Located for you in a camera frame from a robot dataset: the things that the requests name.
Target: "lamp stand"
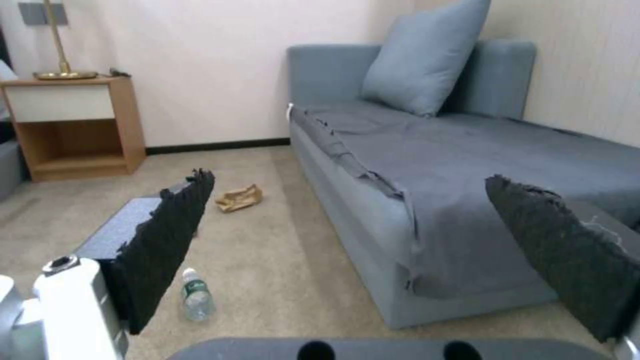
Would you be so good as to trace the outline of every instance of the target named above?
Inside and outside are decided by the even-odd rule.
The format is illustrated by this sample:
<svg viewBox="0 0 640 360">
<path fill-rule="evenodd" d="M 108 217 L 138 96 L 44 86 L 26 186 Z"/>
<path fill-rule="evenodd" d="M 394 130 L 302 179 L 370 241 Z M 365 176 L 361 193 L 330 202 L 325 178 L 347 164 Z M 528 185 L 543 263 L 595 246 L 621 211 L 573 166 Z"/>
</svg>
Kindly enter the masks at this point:
<svg viewBox="0 0 640 360">
<path fill-rule="evenodd" d="M 51 9 L 51 0 L 44 0 L 44 6 L 47 10 L 47 20 L 51 25 L 51 32 L 53 33 L 53 42 L 56 44 L 56 50 L 58 50 L 58 66 L 60 72 L 34 72 L 33 76 L 39 80 L 66 80 L 66 79 L 93 79 L 98 76 L 95 71 L 71 71 L 71 66 L 65 56 L 65 50 L 62 48 L 62 42 L 60 41 L 60 34 L 58 33 L 58 24 L 56 23 L 56 17 L 53 15 Z"/>
</svg>

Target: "nightstand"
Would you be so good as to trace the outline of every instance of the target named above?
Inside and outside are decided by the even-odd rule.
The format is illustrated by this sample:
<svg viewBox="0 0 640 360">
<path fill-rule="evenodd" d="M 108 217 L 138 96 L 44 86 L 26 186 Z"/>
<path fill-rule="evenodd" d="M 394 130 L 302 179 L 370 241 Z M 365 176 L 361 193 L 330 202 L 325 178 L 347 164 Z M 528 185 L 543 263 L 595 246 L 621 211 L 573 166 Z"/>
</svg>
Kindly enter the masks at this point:
<svg viewBox="0 0 640 360">
<path fill-rule="evenodd" d="M 131 79 L 17 80 L 0 86 L 34 181 L 132 174 L 144 161 Z"/>
</svg>

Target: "floor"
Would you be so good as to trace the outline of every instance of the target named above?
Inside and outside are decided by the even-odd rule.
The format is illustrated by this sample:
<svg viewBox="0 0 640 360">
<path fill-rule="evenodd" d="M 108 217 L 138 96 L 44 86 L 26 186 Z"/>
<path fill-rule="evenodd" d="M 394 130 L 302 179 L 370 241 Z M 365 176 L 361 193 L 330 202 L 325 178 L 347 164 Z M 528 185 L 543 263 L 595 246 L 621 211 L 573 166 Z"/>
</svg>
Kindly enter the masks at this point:
<svg viewBox="0 0 640 360">
<path fill-rule="evenodd" d="M 385 328 L 290 147 L 149 157 L 131 177 L 25 184 L 0 202 L 0 274 L 29 295 L 39 269 L 68 254 L 131 197 L 210 168 L 217 192 L 257 183 L 264 202 L 233 214 L 210 202 L 183 268 L 207 281 L 218 307 L 187 321 L 180 281 L 130 339 L 128 359 L 164 359 L 219 337 L 554 338 L 601 352 L 559 304 L 545 304 L 403 331 Z"/>
</svg>

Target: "sofa backrest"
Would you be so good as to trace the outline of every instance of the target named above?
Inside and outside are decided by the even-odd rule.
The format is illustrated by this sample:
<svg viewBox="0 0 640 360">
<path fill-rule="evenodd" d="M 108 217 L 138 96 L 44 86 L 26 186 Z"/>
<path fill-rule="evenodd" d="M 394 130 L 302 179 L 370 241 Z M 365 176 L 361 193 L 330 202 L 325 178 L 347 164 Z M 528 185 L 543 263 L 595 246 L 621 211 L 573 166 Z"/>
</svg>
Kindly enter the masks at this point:
<svg viewBox="0 0 640 360">
<path fill-rule="evenodd" d="M 535 58 L 531 42 L 478 42 L 442 111 L 522 120 Z"/>
<path fill-rule="evenodd" d="M 326 106 L 360 98 L 379 45 L 296 45 L 287 50 L 289 98 Z M 521 120 L 536 48 L 515 40 L 480 41 L 442 111 Z"/>
</svg>

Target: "white drawer front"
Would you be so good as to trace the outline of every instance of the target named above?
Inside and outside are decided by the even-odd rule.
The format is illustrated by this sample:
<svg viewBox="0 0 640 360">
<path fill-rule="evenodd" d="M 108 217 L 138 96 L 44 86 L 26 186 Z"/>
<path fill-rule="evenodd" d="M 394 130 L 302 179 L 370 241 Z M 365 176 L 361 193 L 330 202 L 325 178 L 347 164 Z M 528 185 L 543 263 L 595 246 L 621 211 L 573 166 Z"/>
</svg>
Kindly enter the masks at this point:
<svg viewBox="0 0 640 360">
<path fill-rule="evenodd" d="M 16 122 L 113 119 L 108 85 L 8 86 Z"/>
</svg>

